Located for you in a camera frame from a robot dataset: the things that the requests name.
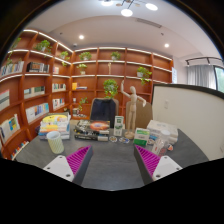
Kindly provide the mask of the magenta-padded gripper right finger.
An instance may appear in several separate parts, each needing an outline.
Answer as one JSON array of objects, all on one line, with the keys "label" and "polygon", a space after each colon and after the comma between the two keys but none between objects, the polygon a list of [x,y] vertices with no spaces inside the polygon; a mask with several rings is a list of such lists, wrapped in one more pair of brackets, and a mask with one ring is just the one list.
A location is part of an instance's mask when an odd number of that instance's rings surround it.
[{"label": "magenta-padded gripper right finger", "polygon": [[134,146],[134,156],[145,185],[182,169],[169,156],[159,157],[138,145]]}]

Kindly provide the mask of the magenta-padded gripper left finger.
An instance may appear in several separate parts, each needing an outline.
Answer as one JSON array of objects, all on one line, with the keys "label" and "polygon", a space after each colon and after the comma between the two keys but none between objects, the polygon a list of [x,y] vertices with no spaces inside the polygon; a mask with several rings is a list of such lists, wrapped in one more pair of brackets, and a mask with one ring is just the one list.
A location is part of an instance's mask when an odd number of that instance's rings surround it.
[{"label": "magenta-padded gripper left finger", "polygon": [[63,155],[57,156],[44,167],[44,170],[81,185],[92,155],[93,149],[91,145],[81,147],[67,157]]}]

